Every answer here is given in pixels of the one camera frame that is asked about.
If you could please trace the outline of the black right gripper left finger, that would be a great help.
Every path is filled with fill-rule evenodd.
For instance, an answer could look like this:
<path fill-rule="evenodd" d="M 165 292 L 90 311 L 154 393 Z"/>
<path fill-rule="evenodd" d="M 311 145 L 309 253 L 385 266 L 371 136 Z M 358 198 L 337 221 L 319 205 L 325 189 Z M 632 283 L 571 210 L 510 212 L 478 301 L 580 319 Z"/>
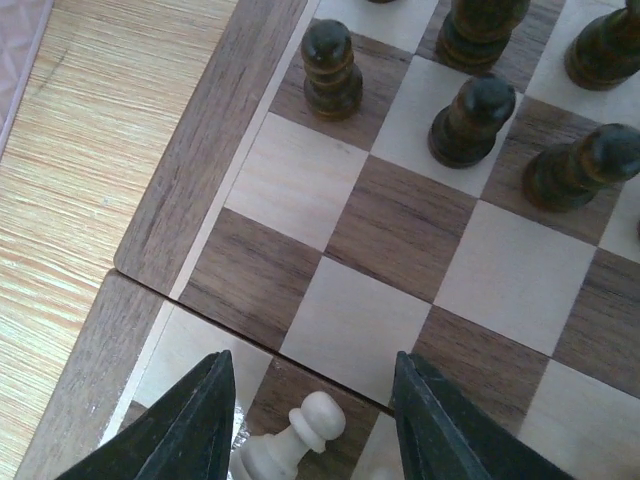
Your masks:
<path fill-rule="evenodd" d="M 225 479 L 236 390 L 232 355 L 209 354 L 144 414 L 61 479 Z"/>

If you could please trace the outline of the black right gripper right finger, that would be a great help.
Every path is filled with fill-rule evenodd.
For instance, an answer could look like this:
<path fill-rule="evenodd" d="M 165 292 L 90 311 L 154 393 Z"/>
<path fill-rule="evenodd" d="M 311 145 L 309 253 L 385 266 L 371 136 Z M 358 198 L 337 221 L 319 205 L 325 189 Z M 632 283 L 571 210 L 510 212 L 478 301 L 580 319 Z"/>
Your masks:
<path fill-rule="evenodd" d="M 417 353 L 395 361 L 392 404 L 406 479 L 569 479 Z"/>

